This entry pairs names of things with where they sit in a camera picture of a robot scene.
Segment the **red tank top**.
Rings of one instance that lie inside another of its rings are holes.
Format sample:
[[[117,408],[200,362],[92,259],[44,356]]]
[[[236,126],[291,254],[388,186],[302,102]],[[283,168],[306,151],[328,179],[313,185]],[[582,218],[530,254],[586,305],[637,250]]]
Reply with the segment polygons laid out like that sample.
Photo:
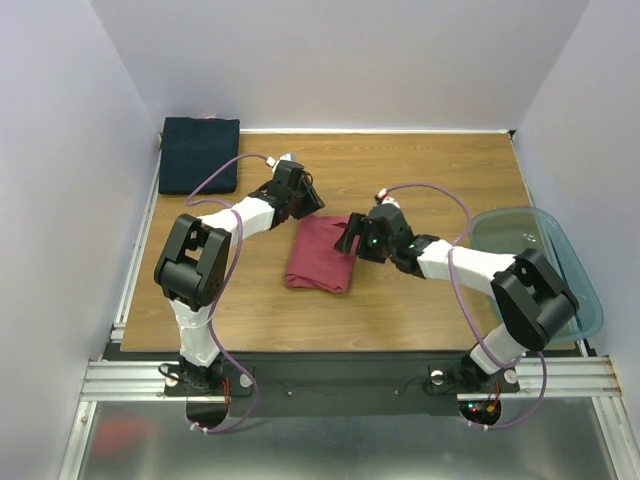
[[[310,215],[299,221],[284,275],[287,288],[348,291],[356,258],[335,249],[348,220],[348,216]]]

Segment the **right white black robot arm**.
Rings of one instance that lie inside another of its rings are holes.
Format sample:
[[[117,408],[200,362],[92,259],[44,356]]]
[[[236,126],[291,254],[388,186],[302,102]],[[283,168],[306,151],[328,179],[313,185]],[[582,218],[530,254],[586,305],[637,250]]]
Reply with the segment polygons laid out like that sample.
[[[492,298],[502,324],[480,337],[461,360],[465,387],[482,390],[496,373],[524,353],[541,352],[578,313],[580,304],[546,257],[535,249],[496,254],[454,246],[428,234],[415,234],[392,203],[368,214],[353,213],[334,245],[343,254],[384,263],[422,279],[449,280]]]

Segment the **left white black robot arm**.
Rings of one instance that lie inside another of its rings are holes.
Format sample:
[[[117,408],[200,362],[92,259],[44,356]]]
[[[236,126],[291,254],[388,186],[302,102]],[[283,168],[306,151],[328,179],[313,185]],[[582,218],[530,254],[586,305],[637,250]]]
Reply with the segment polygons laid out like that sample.
[[[212,314],[237,266],[243,241],[324,207],[302,164],[285,157],[269,157],[265,163],[272,178],[238,203],[216,200],[224,207],[217,213],[178,216],[154,270],[180,337],[178,370],[163,375],[202,394],[222,384],[223,371],[216,364],[221,349],[210,331]]]

